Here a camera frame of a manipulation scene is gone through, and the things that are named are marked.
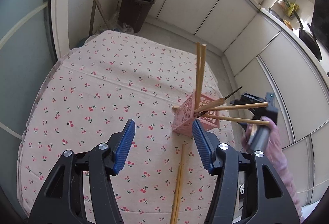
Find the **trash can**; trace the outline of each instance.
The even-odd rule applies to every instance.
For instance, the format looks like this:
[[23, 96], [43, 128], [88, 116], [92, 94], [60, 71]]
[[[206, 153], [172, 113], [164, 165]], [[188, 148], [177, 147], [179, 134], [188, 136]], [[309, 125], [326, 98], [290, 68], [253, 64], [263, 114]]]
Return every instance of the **trash can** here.
[[155, 0], [122, 0], [118, 24], [124, 28], [126, 23], [134, 28], [134, 33], [139, 32], [154, 3]]

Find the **pink plastic basket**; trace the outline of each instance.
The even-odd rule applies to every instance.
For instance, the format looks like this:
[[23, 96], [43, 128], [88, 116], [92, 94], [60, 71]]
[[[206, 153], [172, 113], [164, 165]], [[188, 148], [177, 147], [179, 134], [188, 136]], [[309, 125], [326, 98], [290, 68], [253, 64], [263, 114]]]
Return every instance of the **pink plastic basket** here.
[[[199, 106], [201, 107], [214, 100], [215, 99], [213, 99], [212, 97], [201, 93]], [[176, 110], [174, 123], [172, 125], [172, 131], [188, 137], [193, 137], [192, 122], [196, 119], [194, 117], [194, 107], [195, 107], [195, 91]], [[219, 115], [219, 111], [210, 111], [207, 114]], [[215, 127], [219, 128], [218, 119], [200, 117], [199, 120], [202, 123], [204, 130], [206, 131], [209, 131]]]

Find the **tablecloth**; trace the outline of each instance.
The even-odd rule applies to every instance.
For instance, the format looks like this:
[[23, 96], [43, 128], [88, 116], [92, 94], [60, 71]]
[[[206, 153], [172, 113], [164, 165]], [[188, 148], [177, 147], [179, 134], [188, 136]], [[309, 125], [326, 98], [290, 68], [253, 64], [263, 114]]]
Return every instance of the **tablecloth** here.
[[[195, 62], [194, 54], [114, 31], [60, 59], [40, 89], [19, 149], [17, 196], [26, 213], [63, 151], [89, 151], [131, 118], [131, 150], [124, 169], [111, 177], [124, 222], [170, 222], [185, 144], [178, 223], [203, 223], [216, 177], [203, 168], [193, 139], [171, 131], [172, 106], [195, 87]], [[221, 97], [207, 64], [203, 92]], [[220, 121], [212, 132], [234, 146], [230, 122]], [[86, 212], [94, 222], [88, 172], [83, 178]]]

